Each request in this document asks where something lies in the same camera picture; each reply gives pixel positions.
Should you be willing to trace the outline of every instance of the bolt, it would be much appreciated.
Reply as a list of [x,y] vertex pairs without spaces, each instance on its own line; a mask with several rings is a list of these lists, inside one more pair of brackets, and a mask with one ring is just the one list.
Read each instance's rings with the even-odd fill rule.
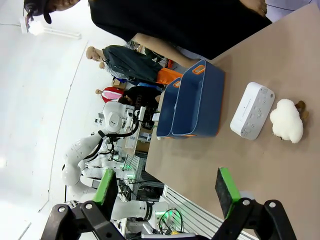
[[65,210],[66,210],[66,209],[65,209],[65,207],[64,207],[64,206],[59,207],[59,209],[58,209],[58,211],[59,211],[60,213],[63,213]]
[[92,209],[92,204],[88,203],[87,205],[85,205],[86,209]]
[[276,206],[276,204],[272,201],[272,202],[270,202],[270,204],[269,204],[269,207],[270,208],[274,208]]
[[245,205],[245,206],[248,206],[248,205],[250,204],[250,201],[249,201],[249,200],[244,200],[244,201],[242,202],[242,204]]

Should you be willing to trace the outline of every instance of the red jacket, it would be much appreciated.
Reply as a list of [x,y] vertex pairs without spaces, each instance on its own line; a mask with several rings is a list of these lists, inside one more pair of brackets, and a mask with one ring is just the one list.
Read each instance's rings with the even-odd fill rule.
[[[124,94],[124,91],[122,89],[119,89],[119,88],[116,88],[116,87],[113,87],[113,86],[108,86],[103,91],[110,91],[110,92],[114,92],[114,93],[121,94],[121,95]],[[111,99],[108,99],[108,98],[104,97],[102,94],[101,94],[101,97],[102,97],[102,99],[103,99],[103,101],[105,103],[111,101]]]

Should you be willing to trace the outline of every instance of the blue storage bin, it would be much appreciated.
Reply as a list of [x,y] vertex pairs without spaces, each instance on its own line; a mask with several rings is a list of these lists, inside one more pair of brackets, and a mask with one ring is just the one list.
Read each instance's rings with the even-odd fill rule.
[[199,61],[183,75],[173,116],[174,136],[209,137],[218,134],[225,73]]
[[172,123],[175,114],[175,105],[177,102],[181,78],[171,82],[164,91],[161,112],[158,126],[156,129],[157,137],[174,137],[172,134]]

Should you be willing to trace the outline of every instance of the black cap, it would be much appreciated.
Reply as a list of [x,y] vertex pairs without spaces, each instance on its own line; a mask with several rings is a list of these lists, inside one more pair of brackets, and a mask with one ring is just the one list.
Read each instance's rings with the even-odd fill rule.
[[44,20],[51,24],[52,20],[49,15],[49,11],[46,9],[46,5],[49,0],[24,0],[24,9],[28,13],[28,16],[40,16],[43,15]]

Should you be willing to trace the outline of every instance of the white device with buttons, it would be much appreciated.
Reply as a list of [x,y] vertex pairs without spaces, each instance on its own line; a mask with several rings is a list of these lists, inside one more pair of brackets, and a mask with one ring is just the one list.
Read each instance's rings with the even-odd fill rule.
[[230,128],[242,138],[255,140],[275,101],[275,93],[256,82],[250,82],[235,111]]

